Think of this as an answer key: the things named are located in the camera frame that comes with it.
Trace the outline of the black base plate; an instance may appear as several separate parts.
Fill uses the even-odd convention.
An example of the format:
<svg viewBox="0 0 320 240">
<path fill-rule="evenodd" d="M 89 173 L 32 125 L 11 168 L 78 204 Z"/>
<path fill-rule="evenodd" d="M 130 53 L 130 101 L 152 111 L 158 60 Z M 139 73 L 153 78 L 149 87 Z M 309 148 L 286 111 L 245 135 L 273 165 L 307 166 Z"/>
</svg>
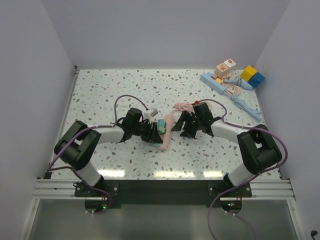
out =
<svg viewBox="0 0 320 240">
<path fill-rule="evenodd" d="M 104 180 L 94 187 L 73 184 L 87 211 L 101 213 L 123 205 L 196 205 L 221 207 L 215 197 L 227 189 L 223 180 Z"/>
</svg>

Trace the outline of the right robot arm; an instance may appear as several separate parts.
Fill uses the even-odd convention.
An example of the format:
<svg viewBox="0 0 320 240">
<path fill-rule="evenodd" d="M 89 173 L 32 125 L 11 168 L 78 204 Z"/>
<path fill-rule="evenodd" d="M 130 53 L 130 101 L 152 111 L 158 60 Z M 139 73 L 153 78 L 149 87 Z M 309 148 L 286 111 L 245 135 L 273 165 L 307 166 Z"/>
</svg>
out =
<svg viewBox="0 0 320 240">
<path fill-rule="evenodd" d="M 223 177 L 223 192 L 230 197 L 241 190 L 241 184 L 261 174 L 282 160 L 278 148 L 267 127 L 259 124 L 253 128 L 244 128 L 224 122 L 222 116 L 214 117 L 205 102 L 192 105 L 193 111 L 184 110 L 173 132 L 182 131 L 181 137 L 195 138 L 198 131 L 211 137 L 219 137 L 238 144 L 242 163 Z"/>
</svg>

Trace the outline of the aluminium frame rail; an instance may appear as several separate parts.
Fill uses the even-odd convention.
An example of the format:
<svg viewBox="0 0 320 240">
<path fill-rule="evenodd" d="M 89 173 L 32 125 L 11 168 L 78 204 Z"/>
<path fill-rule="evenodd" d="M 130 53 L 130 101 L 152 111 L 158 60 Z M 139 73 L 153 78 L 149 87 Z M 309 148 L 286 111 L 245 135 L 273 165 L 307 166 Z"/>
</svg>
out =
<svg viewBox="0 0 320 240">
<path fill-rule="evenodd" d="M 38 179 L 32 196 L 39 199 L 70 199 L 75 197 L 75 179 Z M 294 200 L 289 180 L 253 180 L 250 183 L 253 200 Z"/>
</svg>

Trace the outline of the blue power strip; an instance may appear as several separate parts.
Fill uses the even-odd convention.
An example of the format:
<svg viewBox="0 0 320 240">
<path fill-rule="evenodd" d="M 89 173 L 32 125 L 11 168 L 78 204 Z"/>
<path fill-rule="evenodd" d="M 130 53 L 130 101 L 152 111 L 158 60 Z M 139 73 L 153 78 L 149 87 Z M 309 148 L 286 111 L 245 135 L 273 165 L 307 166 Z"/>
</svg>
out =
<svg viewBox="0 0 320 240">
<path fill-rule="evenodd" d="M 213 74 L 211 72 L 203 73 L 200 76 L 200 80 L 205 83 L 207 86 L 212 88 L 220 95 L 224 95 L 226 92 L 226 87 L 222 85 L 222 83 L 218 82 L 216 79 L 213 78 Z"/>
</svg>

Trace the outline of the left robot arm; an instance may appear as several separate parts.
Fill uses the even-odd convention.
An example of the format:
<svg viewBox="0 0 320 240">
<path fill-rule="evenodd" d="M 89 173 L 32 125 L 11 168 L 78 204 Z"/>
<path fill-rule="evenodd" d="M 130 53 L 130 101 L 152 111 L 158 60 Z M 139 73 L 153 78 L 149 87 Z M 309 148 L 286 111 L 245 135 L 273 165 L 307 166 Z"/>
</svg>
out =
<svg viewBox="0 0 320 240">
<path fill-rule="evenodd" d="M 99 125 L 89 127 L 77 120 L 67 130 L 54 147 L 54 154 L 68 164 L 79 178 L 86 182 L 86 191 L 92 196 L 99 196 L 103 190 L 104 178 L 91 163 L 91 157 L 99 144 L 124 143 L 133 136 L 156 146 L 163 144 L 153 117 L 158 111 L 153 108 L 142 112 L 130 108 L 125 117 L 120 118 L 114 126 Z"/>
</svg>

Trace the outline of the pink power strip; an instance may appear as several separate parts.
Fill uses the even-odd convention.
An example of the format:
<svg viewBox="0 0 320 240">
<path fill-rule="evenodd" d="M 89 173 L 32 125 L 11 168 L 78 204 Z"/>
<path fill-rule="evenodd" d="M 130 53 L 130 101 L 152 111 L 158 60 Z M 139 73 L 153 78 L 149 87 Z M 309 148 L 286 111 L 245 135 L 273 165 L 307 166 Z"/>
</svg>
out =
<svg viewBox="0 0 320 240">
<path fill-rule="evenodd" d="M 175 121 L 175 117 L 173 114 L 174 111 L 171 111 L 169 114 L 167 114 L 164 118 L 164 121 L 166 123 L 166 133 L 164 135 L 162 135 L 162 145 L 158 148 L 159 151 L 166 151 L 169 143 L 170 143 L 170 139 L 171 139 L 171 131 L 172 128 L 174 126 L 174 121 Z"/>
</svg>

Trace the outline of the peach cube socket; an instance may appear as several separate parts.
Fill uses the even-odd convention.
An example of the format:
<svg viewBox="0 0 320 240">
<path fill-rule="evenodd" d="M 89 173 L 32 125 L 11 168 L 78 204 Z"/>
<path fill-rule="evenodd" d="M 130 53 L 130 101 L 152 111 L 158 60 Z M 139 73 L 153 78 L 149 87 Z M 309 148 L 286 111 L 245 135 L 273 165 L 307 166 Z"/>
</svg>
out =
<svg viewBox="0 0 320 240">
<path fill-rule="evenodd" d="M 231 58 L 219 63 L 214 70 L 214 73 L 221 79 L 229 77 L 231 72 L 236 68 L 236 62 Z"/>
</svg>

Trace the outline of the teal plug adapter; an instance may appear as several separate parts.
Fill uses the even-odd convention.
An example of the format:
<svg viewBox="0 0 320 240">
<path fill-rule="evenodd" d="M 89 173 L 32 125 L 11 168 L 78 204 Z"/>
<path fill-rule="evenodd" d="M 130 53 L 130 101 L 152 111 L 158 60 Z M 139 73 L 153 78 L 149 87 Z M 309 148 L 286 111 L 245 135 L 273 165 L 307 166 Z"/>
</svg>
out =
<svg viewBox="0 0 320 240">
<path fill-rule="evenodd" d="M 167 123 L 164 119 L 157 120 L 157 131 L 159 135 L 164 135 L 167 132 Z"/>
</svg>

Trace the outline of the light blue plug adapter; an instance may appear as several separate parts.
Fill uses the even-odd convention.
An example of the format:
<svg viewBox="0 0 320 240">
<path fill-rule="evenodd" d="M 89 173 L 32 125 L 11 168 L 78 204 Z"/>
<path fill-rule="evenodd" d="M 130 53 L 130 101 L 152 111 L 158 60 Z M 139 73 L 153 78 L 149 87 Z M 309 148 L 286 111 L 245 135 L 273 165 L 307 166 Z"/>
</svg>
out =
<svg viewBox="0 0 320 240">
<path fill-rule="evenodd" d="M 153 145 L 154 147 L 158 148 L 158 149 L 163 146 L 162 143 L 152 143 L 152 145 Z"/>
</svg>

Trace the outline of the yellow and blue cube socket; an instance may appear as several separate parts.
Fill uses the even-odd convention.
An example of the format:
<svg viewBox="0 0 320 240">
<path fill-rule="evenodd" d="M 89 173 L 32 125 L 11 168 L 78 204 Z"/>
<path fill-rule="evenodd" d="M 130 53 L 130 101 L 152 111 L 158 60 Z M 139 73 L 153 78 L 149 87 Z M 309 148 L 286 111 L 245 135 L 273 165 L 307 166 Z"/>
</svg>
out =
<svg viewBox="0 0 320 240">
<path fill-rule="evenodd" d="M 258 72 L 254 67 L 251 65 L 248 65 L 243 72 L 240 74 L 240 77 L 248 83 L 253 89 L 256 89 L 257 87 L 262 84 L 266 77 L 263 76 L 260 72 Z"/>
</svg>

